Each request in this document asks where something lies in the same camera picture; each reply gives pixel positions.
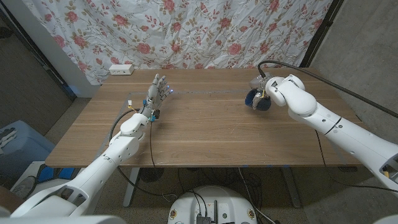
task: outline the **cable connector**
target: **cable connector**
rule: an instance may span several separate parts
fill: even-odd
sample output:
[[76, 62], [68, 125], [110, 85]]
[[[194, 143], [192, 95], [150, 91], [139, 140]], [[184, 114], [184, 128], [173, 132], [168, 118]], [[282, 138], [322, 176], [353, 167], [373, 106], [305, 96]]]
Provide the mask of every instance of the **cable connector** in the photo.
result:
[[132, 109], [132, 101], [128, 100], [127, 103], [129, 104], [129, 106], [127, 106], [129, 109]]
[[149, 120], [150, 122], [154, 122], [155, 119], [156, 119], [155, 115], [152, 115], [150, 118], [148, 118], [148, 120]]

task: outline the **wooden table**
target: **wooden table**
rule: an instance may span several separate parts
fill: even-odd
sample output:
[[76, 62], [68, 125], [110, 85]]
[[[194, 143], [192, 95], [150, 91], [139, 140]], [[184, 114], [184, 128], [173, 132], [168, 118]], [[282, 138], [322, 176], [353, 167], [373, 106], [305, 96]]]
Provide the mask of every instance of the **wooden table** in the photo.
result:
[[[363, 126], [332, 87], [289, 68], [264, 71], [298, 76], [319, 103]], [[129, 76], [110, 76], [45, 163], [52, 167], [90, 164], [106, 149], [104, 140], [118, 114], [127, 110], [122, 108], [127, 97], [133, 107], [140, 108], [156, 73], [166, 75], [175, 91], [164, 101], [160, 119], [152, 127], [157, 167], [322, 166], [314, 130], [290, 118], [286, 106], [273, 104], [264, 112], [244, 104], [248, 83], [259, 74], [256, 69], [136, 70]], [[359, 164], [341, 150], [340, 155], [336, 153], [323, 136], [321, 143], [328, 165]], [[152, 167], [149, 135], [137, 154], [122, 165]]]

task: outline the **robotic hand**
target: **robotic hand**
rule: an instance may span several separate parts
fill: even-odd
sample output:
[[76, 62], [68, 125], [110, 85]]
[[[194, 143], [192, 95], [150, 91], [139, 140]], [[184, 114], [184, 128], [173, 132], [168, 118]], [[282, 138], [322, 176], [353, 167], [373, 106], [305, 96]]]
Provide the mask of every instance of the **robotic hand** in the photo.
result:
[[245, 99], [246, 105], [253, 107], [254, 110], [266, 111], [270, 108], [271, 99], [266, 94], [266, 84], [271, 78], [271, 73], [266, 72], [264, 78], [259, 75], [257, 78], [250, 81], [249, 85], [252, 90]]
[[173, 90], [169, 90], [169, 88], [166, 76], [159, 78], [159, 74], [156, 74], [152, 85], [148, 89], [146, 100], [144, 100], [144, 106], [139, 112], [151, 121], [159, 118], [159, 108], [162, 106], [162, 102], [173, 92]]

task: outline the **table leg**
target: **table leg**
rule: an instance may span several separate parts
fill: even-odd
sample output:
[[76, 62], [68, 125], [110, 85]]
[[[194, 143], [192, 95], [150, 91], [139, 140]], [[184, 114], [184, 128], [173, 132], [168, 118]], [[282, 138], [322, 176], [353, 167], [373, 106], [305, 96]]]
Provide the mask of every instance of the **table leg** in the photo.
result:
[[289, 191], [290, 199], [292, 205], [295, 208], [301, 208], [301, 200], [299, 197], [299, 192], [297, 191], [296, 184], [294, 182], [294, 177], [292, 170], [289, 167], [281, 167], [282, 174], [285, 179], [287, 190]]
[[[134, 168], [131, 169], [131, 173], [130, 173], [129, 179], [134, 184], [137, 182], [138, 172], [139, 172], [139, 167], [134, 167]], [[124, 201], [123, 201], [123, 206], [124, 207], [127, 208], [127, 207], [129, 207], [131, 205], [133, 193], [134, 193], [134, 187], [131, 184], [127, 183], [126, 194], [124, 195]]]

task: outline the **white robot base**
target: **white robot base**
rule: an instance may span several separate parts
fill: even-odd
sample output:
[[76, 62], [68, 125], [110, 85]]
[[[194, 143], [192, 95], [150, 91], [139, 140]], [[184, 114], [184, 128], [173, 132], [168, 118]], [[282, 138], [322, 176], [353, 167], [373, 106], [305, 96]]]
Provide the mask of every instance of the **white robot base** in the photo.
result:
[[217, 185], [197, 187], [193, 191], [198, 199], [192, 192], [187, 192], [178, 198], [170, 209], [168, 224], [257, 223], [253, 206], [237, 192]]

